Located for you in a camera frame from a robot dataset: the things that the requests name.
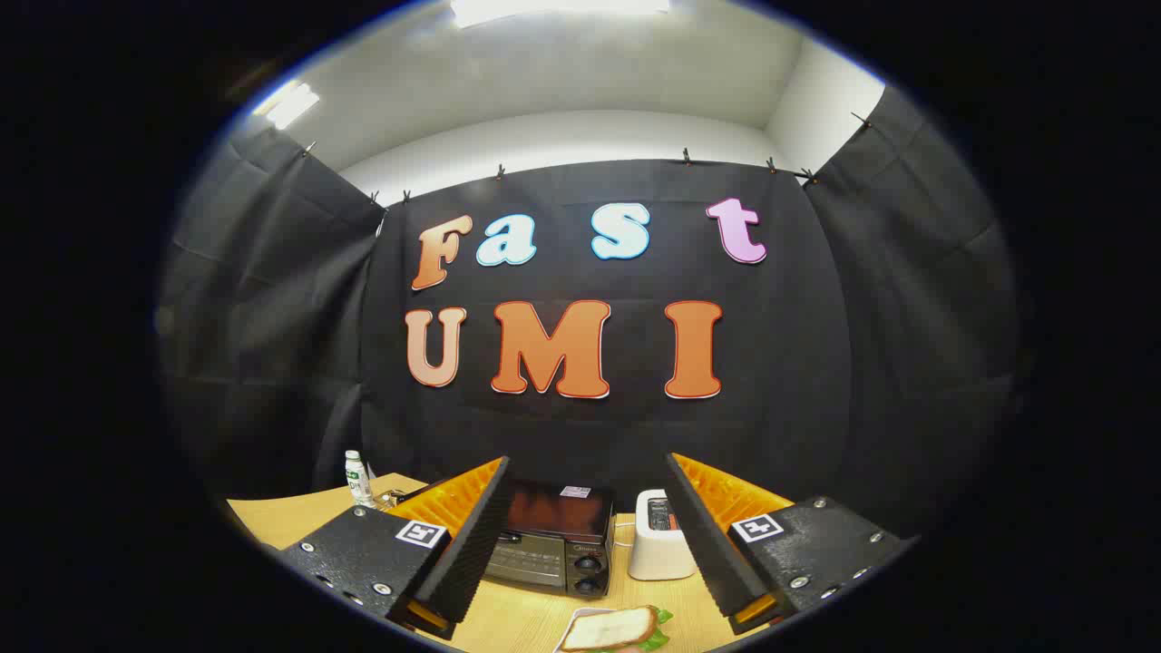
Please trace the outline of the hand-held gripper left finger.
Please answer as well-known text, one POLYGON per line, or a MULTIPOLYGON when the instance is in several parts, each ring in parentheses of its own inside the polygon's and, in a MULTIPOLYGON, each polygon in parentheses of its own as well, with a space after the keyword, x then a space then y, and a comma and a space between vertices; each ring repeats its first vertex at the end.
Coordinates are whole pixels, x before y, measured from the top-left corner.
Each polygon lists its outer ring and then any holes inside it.
POLYGON ((505 529, 509 466, 509 455, 498 455, 394 508, 352 507, 279 557, 307 583, 377 619, 450 639, 505 529))

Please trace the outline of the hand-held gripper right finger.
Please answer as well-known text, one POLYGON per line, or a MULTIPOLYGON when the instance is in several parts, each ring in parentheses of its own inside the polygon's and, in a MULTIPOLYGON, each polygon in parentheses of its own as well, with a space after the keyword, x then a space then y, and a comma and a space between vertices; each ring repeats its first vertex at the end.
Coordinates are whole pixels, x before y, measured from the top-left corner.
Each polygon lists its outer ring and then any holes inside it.
POLYGON ((792 502, 688 455, 665 462, 668 503, 734 636, 836 602, 916 541, 825 495, 792 502))

